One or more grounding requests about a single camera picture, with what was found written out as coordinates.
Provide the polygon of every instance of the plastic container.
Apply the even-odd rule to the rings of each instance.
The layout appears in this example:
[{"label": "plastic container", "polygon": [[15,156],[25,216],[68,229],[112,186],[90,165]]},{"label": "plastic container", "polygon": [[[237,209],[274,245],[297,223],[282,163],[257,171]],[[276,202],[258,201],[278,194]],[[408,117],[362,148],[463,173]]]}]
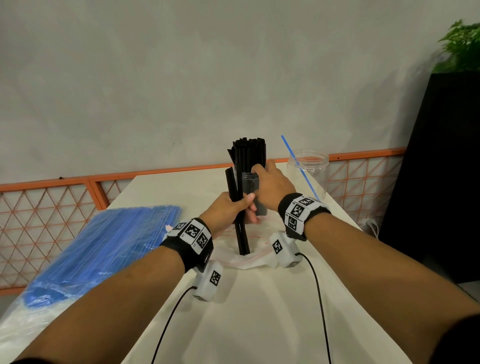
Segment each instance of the plastic container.
[{"label": "plastic container", "polygon": [[[235,173],[235,183],[237,183],[237,171],[235,171],[235,169],[234,169],[234,173]],[[252,192],[255,192],[256,190],[258,190],[260,185],[258,174],[243,172],[241,174],[241,185],[244,193],[250,194]],[[255,214],[257,216],[266,216],[267,208],[264,205],[262,205],[260,202],[258,202],[257,197],[253,200],[253,203],[255,203],[255,206],[257,206],[257,211],[255,211]]]},{"label": "plastic container", "polygon": [[308,195],[324,200],[328,184],[328,153],[314,150],[293,150],[295,157],[290,156],[287,164],[286,176],[297,185],[305,181],[307,176],[310,181]]}]

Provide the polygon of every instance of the blue straw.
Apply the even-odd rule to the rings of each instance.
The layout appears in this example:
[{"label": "blue straw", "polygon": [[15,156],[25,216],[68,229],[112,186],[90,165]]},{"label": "blue straw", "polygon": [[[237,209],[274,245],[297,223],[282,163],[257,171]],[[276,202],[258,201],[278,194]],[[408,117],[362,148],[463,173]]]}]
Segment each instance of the blue straw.
[{"label": "blue straw", "polygon": [[[293,157],[293,159],[295,160],[295,163],[297,164],[297,166],[300,165],[300,163],[297,161],[297,159],[295,158],[295,154],[293,154],[293,150],[292,148],[290,148],[290,146],[288,145],[287,143],[287,140],[285,139],[285,137],[282,135],[282,139],[283,139],[283,142],[285,143],[285,146],[287,147],[288,151],[290,152],[290,155]],[[307,181],[308,183],[308,186],[310,187],[310,189],[312,190],[313,192],[313,195],[315,196],[315,198],[320,201],[320,198],[318,198],[317,196],[317,192],[315,192],[315,190],[313,189],[313,186],[312,184],[310,183],[310,181],[308,180],[307,178],[307,175],[305,174],[305,171],[302,169],[302,168],[299,168],[300,169],[300,172],[303,174],[303,177],[305,178],[305,181]]]}]

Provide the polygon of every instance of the gray wall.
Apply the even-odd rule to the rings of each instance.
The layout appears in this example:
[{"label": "gray wall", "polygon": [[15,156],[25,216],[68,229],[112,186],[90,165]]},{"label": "gray wall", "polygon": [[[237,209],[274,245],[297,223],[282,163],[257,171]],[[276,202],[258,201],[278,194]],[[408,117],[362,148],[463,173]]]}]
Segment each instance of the gray wall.
[{"label": "gray wall", "polygon": [[1,0],[0,183],[405,146],[478,0]]}]

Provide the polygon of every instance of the black cable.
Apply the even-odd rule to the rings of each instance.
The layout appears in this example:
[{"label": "black cable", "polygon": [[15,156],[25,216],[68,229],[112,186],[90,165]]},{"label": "black cable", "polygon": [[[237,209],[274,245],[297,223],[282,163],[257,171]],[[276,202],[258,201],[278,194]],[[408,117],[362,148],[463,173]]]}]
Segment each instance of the black cable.
[{"label": "black cable", "polygon": [[317,274],[315,273],[315,269],[313,269],[312,263],[310,262],[310,260],[307,258],[305,254],[296,253],[295,255],[303,256],[307,260],[308,264],[310,264],[310,268],[312,268],[313,276],[315,277],[315,282],[317,283],[318,300],[320,301],[320,310],[322,311],[322,320],[324,322],[325,343],[327,345],[328,362],[329,364],[332,364],[332,359],[330,358],[330,346],[328,345],[327,326],[325,324],[324,305],[322,304],[322,297],[320,295],[320,286],[318,285]]},{"label": "black cable", "polygon": [[167,323],[165,324],[165,328],[163,329],[162,336],[160,336],[160,340],[158,341],[158,344],[157,344],[157,346],[156,346],[155,354],[153,354],[152,364],[155,362],[156,353],[158,352],[158,348],[160,347],[160,343],[162,342],[163,335],[165,334],[165,331],[167,330],[167,326],[168,326],[168,324],[170,323],[170,320],[172,319],[173,313],[174,313],[175,310],[177,309],[177,307],[178,307],[181,299],[183,298],[183,296],[185,296],[185,295],[187,294],[187,292],[188,292],[189,290],[195,290],[195,289],[197,289],[197,287],[195,287],[195,286],[191,286],[190,288],[188,288],[188,289],[183,293],[183,295],[180,297],[180,299],[178,300],[177,304],[176,304],[175,307],[173,308],[172,313],[170,314],[170,317],[168,318],[168,321],[167,321]]}]

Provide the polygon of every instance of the wristband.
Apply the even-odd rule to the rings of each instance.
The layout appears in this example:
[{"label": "wristband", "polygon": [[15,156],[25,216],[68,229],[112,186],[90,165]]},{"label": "wristband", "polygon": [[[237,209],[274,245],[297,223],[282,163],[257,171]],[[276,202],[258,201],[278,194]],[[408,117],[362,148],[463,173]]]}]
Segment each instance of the wristband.
[{"label": "wristband", "polygon": [[199,218],[179,222],[166,234],[161,245],[180,255],[185,273],[194,267],[203,272],[213,251],[212,234]]},{"label": "wristband", "polygon": [[288,194],[278,204],[278,213],[283,219],[287,236],[306,241],[305,223],[315,215],[331,214],[328,205],[299,193]]}]

